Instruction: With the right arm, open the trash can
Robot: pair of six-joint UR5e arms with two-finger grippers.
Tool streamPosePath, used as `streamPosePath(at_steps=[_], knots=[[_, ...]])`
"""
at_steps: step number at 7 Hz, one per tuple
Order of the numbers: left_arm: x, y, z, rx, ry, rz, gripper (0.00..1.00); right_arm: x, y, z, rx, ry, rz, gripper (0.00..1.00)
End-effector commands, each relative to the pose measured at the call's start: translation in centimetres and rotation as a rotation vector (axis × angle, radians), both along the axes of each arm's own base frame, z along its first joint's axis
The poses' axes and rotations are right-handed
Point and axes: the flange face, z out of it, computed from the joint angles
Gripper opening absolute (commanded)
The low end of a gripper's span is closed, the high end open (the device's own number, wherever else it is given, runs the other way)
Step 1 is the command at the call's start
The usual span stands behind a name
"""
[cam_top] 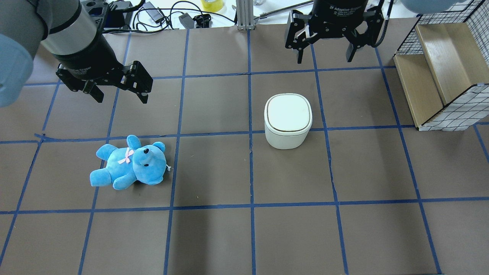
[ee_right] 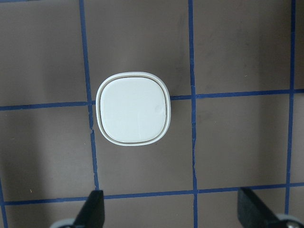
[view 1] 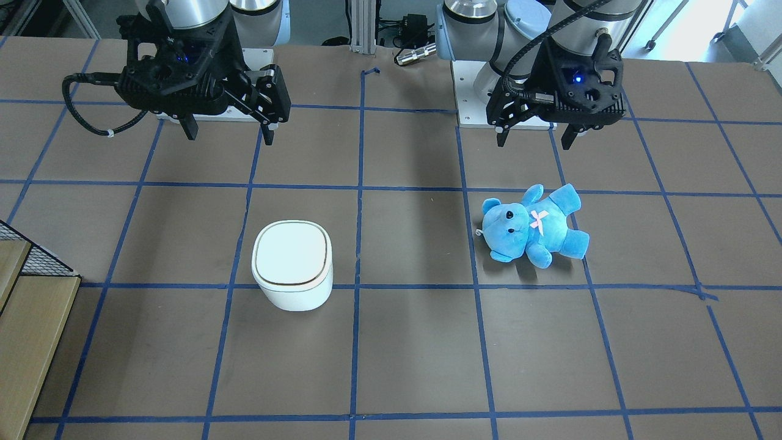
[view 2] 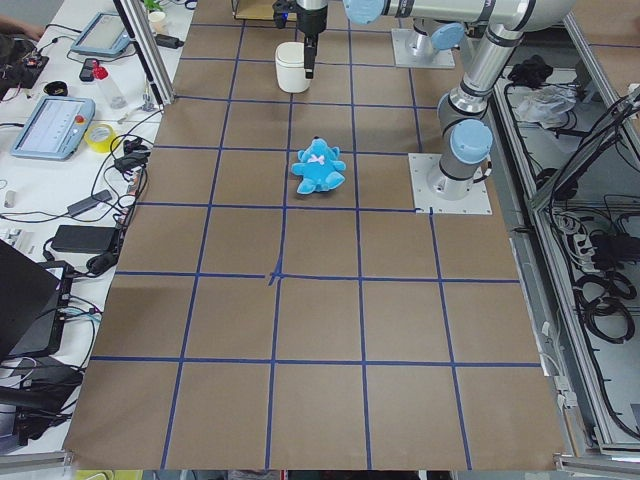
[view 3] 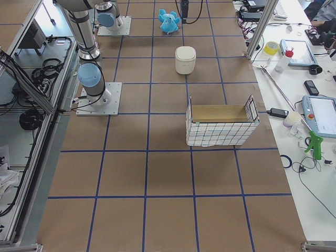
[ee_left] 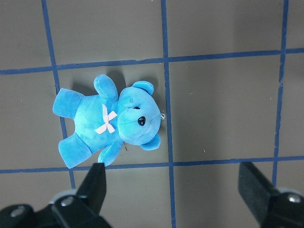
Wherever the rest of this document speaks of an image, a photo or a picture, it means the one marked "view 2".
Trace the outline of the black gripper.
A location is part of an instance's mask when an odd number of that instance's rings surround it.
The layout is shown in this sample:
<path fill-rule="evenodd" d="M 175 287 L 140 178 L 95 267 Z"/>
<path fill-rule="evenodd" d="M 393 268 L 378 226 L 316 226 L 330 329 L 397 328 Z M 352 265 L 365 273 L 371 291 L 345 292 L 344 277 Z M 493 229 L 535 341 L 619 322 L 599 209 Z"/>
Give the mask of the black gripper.
<path fill-rule="evenodd" d="M 327 0 L 297 0 L 297 29 L 304 37 L 304 72 L 306 79 L 313 79 L 317 56 L 318 36 L 327 26 Z"/>

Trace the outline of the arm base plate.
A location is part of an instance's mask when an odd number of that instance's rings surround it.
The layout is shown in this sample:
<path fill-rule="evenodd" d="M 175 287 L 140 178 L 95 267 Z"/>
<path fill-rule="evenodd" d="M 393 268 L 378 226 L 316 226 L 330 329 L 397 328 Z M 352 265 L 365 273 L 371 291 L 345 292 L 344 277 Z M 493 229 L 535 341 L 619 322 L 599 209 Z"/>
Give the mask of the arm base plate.
<path fill-rule="evenodd" d="M 392 29 L 392 46 L 396 67 L 454 69 L 452 49 L 455 44 L 440 34 L 421 34 L 415 30 Z"/>
<path fill-rule="evenodd" d="M 491 215 L 492 208 L 480 166 L 467 180 L 453 180 L 440 169 L 440 154 L 410 153 L 409 172 L 414 209 L 424 214 Z"/>

